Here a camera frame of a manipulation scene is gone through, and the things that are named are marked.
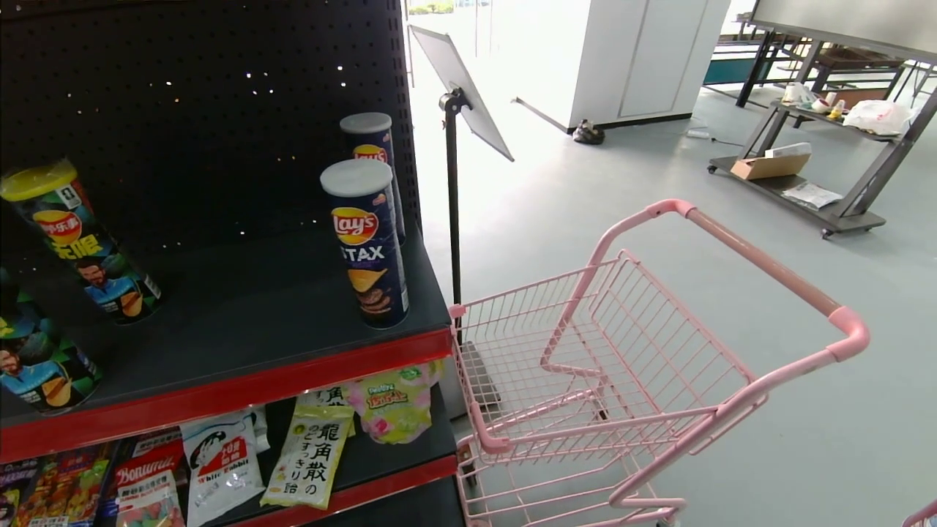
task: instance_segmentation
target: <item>blue chip can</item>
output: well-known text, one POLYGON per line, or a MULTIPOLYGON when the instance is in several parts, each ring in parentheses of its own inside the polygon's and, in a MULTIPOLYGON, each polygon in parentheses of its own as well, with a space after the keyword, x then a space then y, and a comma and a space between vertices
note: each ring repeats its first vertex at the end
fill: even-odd
POLYGON ((391 183, 389 195, 393 195, 394 198, 389 201, 391 210, 394 212, 397 241, 400 245, 404 245, 407 241, 407 231, 404 228, 404 207, 394 165, 394 138, 391 135, 393 123, 394 121, 387 113, 368 112, 349 115, 341 120, 339 126, 345 132, 345 140, 352 158, 376 159, 391 167, 394 180, 391 183))
POLYGON ((332 224, 364 322, 377 329, 400 324, 409 299, 391 207, 390 167, 375 159, 340 161, 322 172, 332 224))

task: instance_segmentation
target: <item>black shoe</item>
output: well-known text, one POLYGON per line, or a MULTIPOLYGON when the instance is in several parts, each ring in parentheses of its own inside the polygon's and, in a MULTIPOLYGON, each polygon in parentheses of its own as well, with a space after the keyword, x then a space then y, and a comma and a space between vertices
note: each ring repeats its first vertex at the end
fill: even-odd
POLYGON ((583 144, 602 144, 605 142, 605 132, 592 126, 587 119, 583 119, 573 132, 573 141, 583 144))

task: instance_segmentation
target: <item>yellow snack bag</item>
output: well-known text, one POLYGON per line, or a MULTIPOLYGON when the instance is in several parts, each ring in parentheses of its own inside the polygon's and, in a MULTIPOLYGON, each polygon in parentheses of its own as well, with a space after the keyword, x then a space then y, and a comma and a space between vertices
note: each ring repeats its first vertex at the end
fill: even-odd
POLYGON ((354 410, 308 406, 297 401, 270 484, 260 504, 329 508, 335 470, 345 447, 354 410))
MULTIPOLYGON (((329 386, 319 390, 309 390, 296 396, 297 406, 348 406, 342 396, 341 386, 329 386)), ((349 427, 349 437, 354 437, 354 423, 349 427)))

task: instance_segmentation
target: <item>black pegboard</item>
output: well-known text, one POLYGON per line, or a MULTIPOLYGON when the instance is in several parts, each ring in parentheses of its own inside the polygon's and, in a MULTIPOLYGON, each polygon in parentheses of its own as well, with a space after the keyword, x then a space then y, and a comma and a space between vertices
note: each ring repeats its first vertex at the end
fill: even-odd
MULTIPOLYGON (((3 0, 2 170, 68 156, 140 253, 327 227, 338 121, 394 119, 419 222, 398 0, 3 0)), ((58 265, 3 203, 11 270, 58 265)))

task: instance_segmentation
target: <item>shopping cart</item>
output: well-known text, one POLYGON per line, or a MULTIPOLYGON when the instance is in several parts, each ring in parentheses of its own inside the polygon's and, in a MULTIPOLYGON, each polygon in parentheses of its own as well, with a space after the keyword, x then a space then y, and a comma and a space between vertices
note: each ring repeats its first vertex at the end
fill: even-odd
POLYGON ((937 527, 937 500, 909 516, 901 527, 937 527))
POLYGON ((459 442, 458 477, 471 527, 570 527, 587 511, 589 527, 672 525, 686 501, 657 497, 648 484, 655 475, 707 448, 773 388, 869 345, 851 309, 681 200, 622 220, 582 269, 450 312, 473 430, 459 442), (756 377, 628 251, 605 259, 620 234, 670 212, 757 265, 846 338, 756 377), (536 469, 548 463, 544 480, 536 469), (595 522, 599 515, 609 519, 595 522))

